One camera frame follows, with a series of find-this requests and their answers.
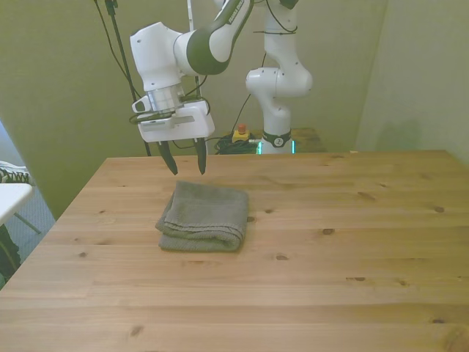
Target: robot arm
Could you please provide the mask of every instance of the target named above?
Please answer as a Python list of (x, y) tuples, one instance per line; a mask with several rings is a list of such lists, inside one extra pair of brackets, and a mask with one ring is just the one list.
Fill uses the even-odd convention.
[(156, 23), (130, 38), (137, 71), (146, 95), (133, 104), (135, 123), (146, 142), (156, 142), (170, 170), (177, 166), (168, 141), (193, 139), (199, 168), (205, 172), (205, 138), (215, 131), (204, 101), (190, 99), (182, 90), (183, 76), (218, 75), (227, 69), (236, 40), (256, 4), (269, 7), (266, 15), (265, 49), (281, 68), (251, 71), (248, 90), (259, 99), (265, 118), (263, 143), (268, 153), (284, 153), (291, 145), (290, 113), (278, 106), (275, 97), (292, 97), (311, 90), (311, 74), (302, 66), (295, 48), (295, 35), (283, 35), (280, 18), (290, 29), (296, 27), (298, 0), (215, 0), (222, 6), (216, 19), (201, 29), (181, 34)]
[(157, 142), (170, 170), (177, 174), (168, 141), (193, 139), (199, 168), (205, 173), (205, 138), (215, 131), (204, 101), (188, 100), (183, 76), (218, 75), (229, 65), (236, 39), (254, 0), (226, 0), (208, 26), (181, 34), (156, 23), (130, 38), (133, 57), (146, 95), (133, 104), (135, 121), (146, 142)]

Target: wood knot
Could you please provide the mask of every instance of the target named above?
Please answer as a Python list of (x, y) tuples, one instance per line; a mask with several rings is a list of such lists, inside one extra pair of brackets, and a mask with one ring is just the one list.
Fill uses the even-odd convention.
[(424, 174), (424, 173), (421, 173), (421, 174), (420, 174), (420, 177), (421, 177), (423, 180), (428, 180), (428, 181), (430, 181), (430, 180), (433, 179), (432, 176), (430, 176), (430, 175), (428, 175), (428, 174)]
[(132, 331), (130, 332), (131, 337), (137, 337), (139, 336), (145, 328), (143, 326), (134, 326), (132, 328)]
[(359, 281), (363, 282), (366, 280), (366, 277), (347, 277), (347, 281)]
[(367, 199), (367, 200), (373, 200), (373, 201), (376, 200), (376, 198), (374, 198), (370, 193), (358, 192), (358, 195), (359, 195), (360, 197), (363, 197), (364, 199)]
[(111, 240), (103, 240), (97, 243), (98, 246), (109, 246), (110, 244), (112, 244)]
[(276, 259), (280, 261), (289, 260), (289, 258), (285, 254), (277, 254)]
[(332, 235), (332, 234), (334, 234), (334, 233), (335, 233), (335, 229), (324, 229), (324, 230), (322, 231), (322, 234), (323, 234), (323, 235)]

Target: green wall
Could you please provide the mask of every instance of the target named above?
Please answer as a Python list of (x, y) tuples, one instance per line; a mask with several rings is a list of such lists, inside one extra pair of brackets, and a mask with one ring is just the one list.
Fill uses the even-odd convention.
[(469, 1), (390, 0), (358, 150), (448, 150), (469, 163)]
[[(129, 35), (163, 19), (186, 31), (185, 7), (185, 0), (119, 1), (131, 67)], [(58, 217), (107, 157), (146, 155), (128, 123), (130, 91), (93, 0), (0, 1), (0, 32), (0, 119)], [(140, 88), (134, 70), (133, 77)]]

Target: gray towel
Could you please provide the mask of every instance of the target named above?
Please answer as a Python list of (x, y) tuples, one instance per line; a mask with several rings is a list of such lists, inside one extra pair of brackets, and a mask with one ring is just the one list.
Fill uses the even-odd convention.
[(178, 181), (156, 228), (168, 251), (233, 252), (244, 240), (248, 195), (231, 188)]

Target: wooden table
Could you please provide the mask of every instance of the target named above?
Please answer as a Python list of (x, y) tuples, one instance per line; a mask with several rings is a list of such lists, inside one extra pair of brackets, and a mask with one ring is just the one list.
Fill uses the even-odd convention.
[[(0, 292), (2, 352), (469, 351), (469, 173), (444, 152), (108, 159)], [(154, 229), (176, 180), (247, 190), (236, 254)]]

